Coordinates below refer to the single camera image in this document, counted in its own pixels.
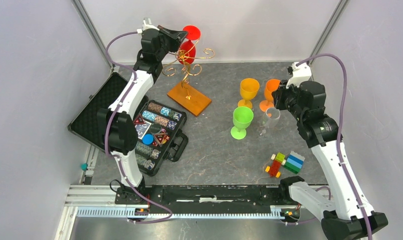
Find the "red wine glass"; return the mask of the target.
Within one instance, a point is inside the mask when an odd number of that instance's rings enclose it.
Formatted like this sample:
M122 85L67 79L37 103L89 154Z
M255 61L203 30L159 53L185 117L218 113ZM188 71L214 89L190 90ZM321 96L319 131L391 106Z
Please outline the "red wine glass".
M192 64L196 58L196 44L201 37L201 31L195 25L187 25L183 28L187 32L186 41L178 50L178 61L184 64Z

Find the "orange wine glass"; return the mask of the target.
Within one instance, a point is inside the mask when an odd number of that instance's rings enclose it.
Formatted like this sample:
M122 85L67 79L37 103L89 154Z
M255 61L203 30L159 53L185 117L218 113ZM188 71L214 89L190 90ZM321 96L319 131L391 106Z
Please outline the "orange wine glass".
M266 112L267 109L275 106L272 93L279 88L280 83L281 81L279 79L270 79L266 82L263 92L265 100L259 103L259 108L262 112Z

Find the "yellow wine glass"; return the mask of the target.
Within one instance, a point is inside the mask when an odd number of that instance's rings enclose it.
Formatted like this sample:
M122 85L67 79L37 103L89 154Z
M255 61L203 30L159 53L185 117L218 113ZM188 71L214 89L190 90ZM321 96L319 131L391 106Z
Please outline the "yellow wine glass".
M253 103L251 100L253 100L256 95L258 94L258 91L260 89L260 83L254 79L254 78L245 78L240 82L240 96L242 97L241 100L238 101L237 106L238 107L248 107L252 108Z

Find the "green wine glass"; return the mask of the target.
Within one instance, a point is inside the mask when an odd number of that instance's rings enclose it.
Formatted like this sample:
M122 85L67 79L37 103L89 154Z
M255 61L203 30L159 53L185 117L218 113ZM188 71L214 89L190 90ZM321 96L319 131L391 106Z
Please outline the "green wine glass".
M233 111L233 127L230 130L231 136L236 140L242 140L247 135L247 128L254 118L253 111L246 106L239 106Z

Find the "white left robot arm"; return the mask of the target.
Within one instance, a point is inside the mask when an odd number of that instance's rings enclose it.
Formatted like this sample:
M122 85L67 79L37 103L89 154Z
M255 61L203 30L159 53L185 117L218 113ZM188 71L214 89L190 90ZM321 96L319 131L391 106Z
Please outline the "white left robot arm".
M120 182L130 187L127 197L140 204L146 199L147 191L140 186L144 177L136 158L139 138L133 117L143 97L161 75L163 59L168 53L176 53L189 33L160 25L143 27L135 33L141 36L141 49L130 69L131 78L117 99L108 108L98 111L97 123L104 152L114 158Z

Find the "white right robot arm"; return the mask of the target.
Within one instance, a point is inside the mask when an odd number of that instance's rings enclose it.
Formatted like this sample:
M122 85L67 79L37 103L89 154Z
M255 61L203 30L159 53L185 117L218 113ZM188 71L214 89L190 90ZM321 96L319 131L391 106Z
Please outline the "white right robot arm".
M363 194L348 161L337 122L325 114L325 86L304 81L299 86L279 81L272 94L279 110L296 120L299 135L318 160L333 199L329 200L300 176L280 180L278 198L284 204L300 203L320 221L329 240L357 240L389 224Z

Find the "blue white toy block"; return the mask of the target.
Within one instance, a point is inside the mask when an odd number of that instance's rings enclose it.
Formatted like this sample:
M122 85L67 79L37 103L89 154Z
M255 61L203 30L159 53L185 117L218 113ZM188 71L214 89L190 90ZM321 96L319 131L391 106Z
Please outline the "blue white toy block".
M297 175L301 171L305 159L304 156L291 151L284 159L282 165L285 169Z

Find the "red toy brick car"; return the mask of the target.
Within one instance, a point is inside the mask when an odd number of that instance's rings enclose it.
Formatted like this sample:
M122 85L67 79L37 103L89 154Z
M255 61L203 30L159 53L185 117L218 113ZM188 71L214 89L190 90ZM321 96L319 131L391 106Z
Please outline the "red toy brick car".
M271 158L271 165L266 166L265 172L272 178L279 178L281 176L280 167L284 164L285 155L283 153L274 153Z

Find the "black poker chip case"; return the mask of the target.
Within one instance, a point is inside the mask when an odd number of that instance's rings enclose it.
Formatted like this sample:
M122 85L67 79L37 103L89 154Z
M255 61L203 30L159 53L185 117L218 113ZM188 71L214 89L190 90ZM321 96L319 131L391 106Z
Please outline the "black poker chip case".
M68 126L68 130L103 151L107 123L113 112L110 105L125 90L127 83L114 72ZM142 98L134 116L128 115L124 121L133 121L138 135L135 141L136 162L146 175L156 175L165 159L178 161L188 144L188 137L182 131L187 114L149 100L147 96Z

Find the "small teal object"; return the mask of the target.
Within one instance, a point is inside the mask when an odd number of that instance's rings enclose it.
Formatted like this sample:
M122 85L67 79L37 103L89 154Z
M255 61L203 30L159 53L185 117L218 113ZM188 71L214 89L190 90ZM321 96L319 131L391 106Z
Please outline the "small teal object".
M82 163L82 164L80 165L80 168L81 168L82 171L85 172L85 171L88 169L88 164L87 164L87 163Z

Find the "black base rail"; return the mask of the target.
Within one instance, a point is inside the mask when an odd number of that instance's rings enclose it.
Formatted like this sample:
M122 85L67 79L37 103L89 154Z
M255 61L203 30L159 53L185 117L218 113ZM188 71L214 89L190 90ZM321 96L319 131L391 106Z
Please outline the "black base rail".
M277 185L147 185L139 193L120 186L114 192L114 203L130 208L132 220L286 220L298 205Z

